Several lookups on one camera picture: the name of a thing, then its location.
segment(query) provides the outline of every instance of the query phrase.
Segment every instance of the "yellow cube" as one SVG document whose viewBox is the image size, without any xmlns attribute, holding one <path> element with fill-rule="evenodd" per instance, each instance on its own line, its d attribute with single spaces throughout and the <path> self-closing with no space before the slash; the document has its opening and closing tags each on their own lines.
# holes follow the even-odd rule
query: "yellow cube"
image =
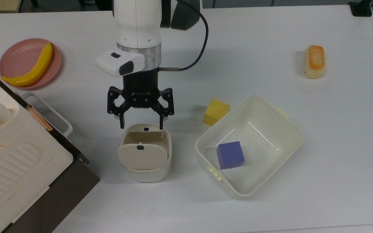
<svg viewBox="0 0 373 233">
<path fill-rule="evenodd" d="M 230 110 L 230 106 L 217 99 L 212 99 L 210 105 L 205 111 L 204 123 L 213 126 Z"/>
</svg>

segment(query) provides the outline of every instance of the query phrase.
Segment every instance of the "white table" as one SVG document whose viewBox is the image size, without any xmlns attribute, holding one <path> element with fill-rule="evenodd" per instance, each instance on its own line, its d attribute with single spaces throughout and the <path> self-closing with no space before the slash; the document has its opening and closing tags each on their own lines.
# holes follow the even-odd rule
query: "white table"
<svg viewBox="0 0 373 233">
<path fill-rule="evenodd" d="M 109 86 L 122 80 L 97 69 L 115 43 L 110 12 L 0 15 L 0 57 L 12 44 L 40 37 L 61 50 L 59 76 L 37 94 L 74 127 L 71 141 L 89 158 L 100 183 L 56 232 L 256 232 L 373 224 L 373 16 L 349 6 L 205 9 L 210 36 L 200 62 L 160 72 L 174 90 L 175 115 L 164 122 L 173 140 L 168 177 L 132 180 L 116 156 L 119 121 L 106 113 Z M 189 65 L 204 28 L 162 29 L 163 67 Z M 321 45 L 326 74 L 305 77 L 303 51 Z M 196 161 L 195 142 L 209 127 L 212 98 L 238 105 L 263 96 L 290 115 L 302 146 L 249 200 L 229 199 Z M 126 126 L 158 123 L 151 109 L 130 109 Z"/>
</svg>

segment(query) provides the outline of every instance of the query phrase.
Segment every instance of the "yellow banana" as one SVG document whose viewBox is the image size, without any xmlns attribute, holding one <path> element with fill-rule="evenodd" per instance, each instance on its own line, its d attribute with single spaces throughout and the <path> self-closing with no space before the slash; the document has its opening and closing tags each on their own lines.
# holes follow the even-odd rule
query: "yellow banana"
<svg viewBox="0 0 373 233">
<path fill-rule="evenodd" d="M 35 66 L 25 75 L 7 78 L 2 76 L 1 79 L 15 87 L 28 87 L 37 82 L 43 74 L 47 71 L 47 68 L 50 65 L 51 58 L 53 57 L 53 46 L 51 43 L 47 43 L 43 50 L 40 53 Z"/>
</svg>

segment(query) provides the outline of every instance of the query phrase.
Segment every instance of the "bread roll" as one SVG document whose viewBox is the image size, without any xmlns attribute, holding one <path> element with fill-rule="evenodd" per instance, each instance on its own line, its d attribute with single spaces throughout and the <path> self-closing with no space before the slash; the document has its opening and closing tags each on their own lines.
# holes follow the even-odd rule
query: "bread roll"
<svg viewBox="0 0 373 233">
<path fill-rule="evenodd" d="M 311 45 L 305 50 L 305 73 L 309 78 L 319 78 L 325 68 L 324 49 L 321 46 Z"/>
</svg>

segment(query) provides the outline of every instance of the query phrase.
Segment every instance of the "blue cube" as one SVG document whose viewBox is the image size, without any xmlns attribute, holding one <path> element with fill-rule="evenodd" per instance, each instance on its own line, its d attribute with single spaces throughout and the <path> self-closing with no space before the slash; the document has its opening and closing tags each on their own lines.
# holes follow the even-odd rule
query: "blue cube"
<svg viewBox="0 0 373 233">
<path fill-rule="evenodd" d="M 218 145 L 217 156 L 221 169 L 240 167 L 244 155 L 239 141 Z"/>
</svg>

